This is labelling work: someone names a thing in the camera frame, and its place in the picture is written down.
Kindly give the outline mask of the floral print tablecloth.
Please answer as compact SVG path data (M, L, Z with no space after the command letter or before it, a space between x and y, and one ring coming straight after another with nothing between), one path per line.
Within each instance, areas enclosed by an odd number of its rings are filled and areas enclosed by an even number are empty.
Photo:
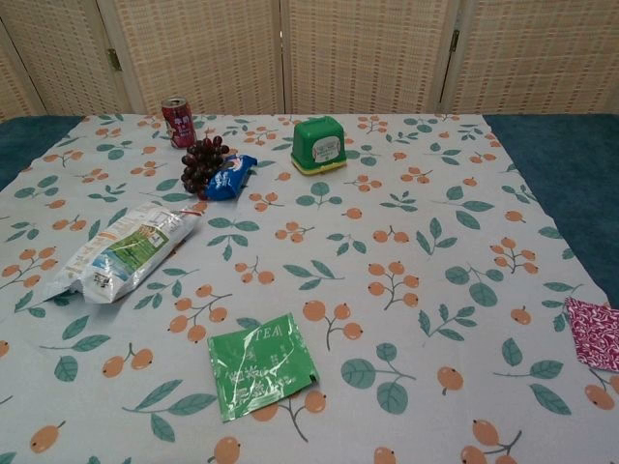
M155 115L83 119L0 190L0 464L619 464L619 375L566 299L604 292L475 115L198 115L257 159L120 302L43 298L97 233L189 196ZM207 339L293 315L319 381L224 422Z

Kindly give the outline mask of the woven bamboo screen panel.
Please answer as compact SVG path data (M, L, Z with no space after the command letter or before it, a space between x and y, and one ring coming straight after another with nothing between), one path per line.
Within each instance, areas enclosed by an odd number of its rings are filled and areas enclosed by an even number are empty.
M96 1L132 112L284 112L280 0Z
M279 0L295 114L433 113L466 0Z
M0 0L4 23L50 115L130 113L97 0Z
M45 114L44 104L0 19L0 123Z
M466 0L440 110L619 115L619 0Z

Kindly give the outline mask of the blue cookie pack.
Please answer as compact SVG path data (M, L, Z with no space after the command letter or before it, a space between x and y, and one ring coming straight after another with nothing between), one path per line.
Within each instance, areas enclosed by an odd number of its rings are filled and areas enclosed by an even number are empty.
M203 190L208 200L223 201L239 196L257 159L248 155L233 155L223 160L221 169L208 181Z

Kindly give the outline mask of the green tea packet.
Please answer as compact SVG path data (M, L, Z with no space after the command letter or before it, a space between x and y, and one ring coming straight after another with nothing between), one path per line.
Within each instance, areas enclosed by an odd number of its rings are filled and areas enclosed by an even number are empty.
M207 339L221 420L235 421L319 381L292 314Z

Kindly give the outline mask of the white snack bag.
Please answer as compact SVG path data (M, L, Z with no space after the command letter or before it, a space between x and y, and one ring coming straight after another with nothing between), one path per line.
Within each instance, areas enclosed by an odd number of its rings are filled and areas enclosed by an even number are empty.
M170 209L146 203L97 233L47 284L43 298L66 291L97 305L132 292L186 239L203 212L189 203Z

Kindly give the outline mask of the green box with yellow base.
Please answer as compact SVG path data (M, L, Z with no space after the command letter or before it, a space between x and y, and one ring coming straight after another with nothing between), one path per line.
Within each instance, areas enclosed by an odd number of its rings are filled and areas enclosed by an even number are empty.
M343 126L331 116L309 119L294 129L291 161L304 175L346 165Z

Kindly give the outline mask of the dark red grape bunch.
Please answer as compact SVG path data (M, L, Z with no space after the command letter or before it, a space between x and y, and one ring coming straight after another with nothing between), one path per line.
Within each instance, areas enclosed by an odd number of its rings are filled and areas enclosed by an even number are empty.
M181 181L185 191L205 200L209 182L226 168L224 158L228 154L229 147L223 144L219 135L205 137L191 145L182 156L184 171Z

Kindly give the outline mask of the red soda can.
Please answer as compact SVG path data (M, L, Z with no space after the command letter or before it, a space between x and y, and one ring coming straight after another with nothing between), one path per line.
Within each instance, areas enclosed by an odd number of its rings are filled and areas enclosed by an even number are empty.
M162 101L162 116L171 145L186 149L195 143L195 129L188 101L183 97L170 97Z

